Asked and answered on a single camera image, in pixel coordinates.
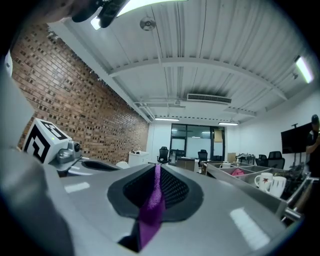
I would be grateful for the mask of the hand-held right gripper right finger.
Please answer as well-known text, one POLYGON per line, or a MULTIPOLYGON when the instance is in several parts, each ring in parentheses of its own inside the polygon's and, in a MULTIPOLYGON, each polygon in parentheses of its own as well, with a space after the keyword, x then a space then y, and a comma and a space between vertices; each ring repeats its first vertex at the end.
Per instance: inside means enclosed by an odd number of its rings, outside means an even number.
POLYGON ((151 256, 274 256, 285 231, 280 219, 239 188, 169 167, 196 182, 203 202, 187 220, 164 223, 149 243, 151 256))

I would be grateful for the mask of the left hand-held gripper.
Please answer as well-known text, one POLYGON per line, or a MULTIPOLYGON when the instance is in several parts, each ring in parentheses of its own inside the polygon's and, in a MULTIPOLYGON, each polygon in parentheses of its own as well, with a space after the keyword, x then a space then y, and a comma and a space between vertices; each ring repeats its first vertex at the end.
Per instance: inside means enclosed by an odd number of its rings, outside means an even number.
POLYGON ((37 158, 42 164, 53 166, 58 175, 91 176, 129 168, 93 158, 82 157, 81 146, 52 122, 35 118, 25 138, 22 150, 37 158))

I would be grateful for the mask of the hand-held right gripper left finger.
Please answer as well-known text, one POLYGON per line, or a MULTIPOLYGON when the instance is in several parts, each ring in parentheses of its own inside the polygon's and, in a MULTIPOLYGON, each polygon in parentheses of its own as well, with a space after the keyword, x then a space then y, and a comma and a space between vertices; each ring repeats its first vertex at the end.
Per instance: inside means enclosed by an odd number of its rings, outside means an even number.
POLYGON ((134 256, 135 252, 118 244, 130 234, 134 220, 118 215, 109 202, 109 186, 140 167, 100 174, 60 178, 55 168, 44 165, 48 193, 65 218, 77 256, 134 256))

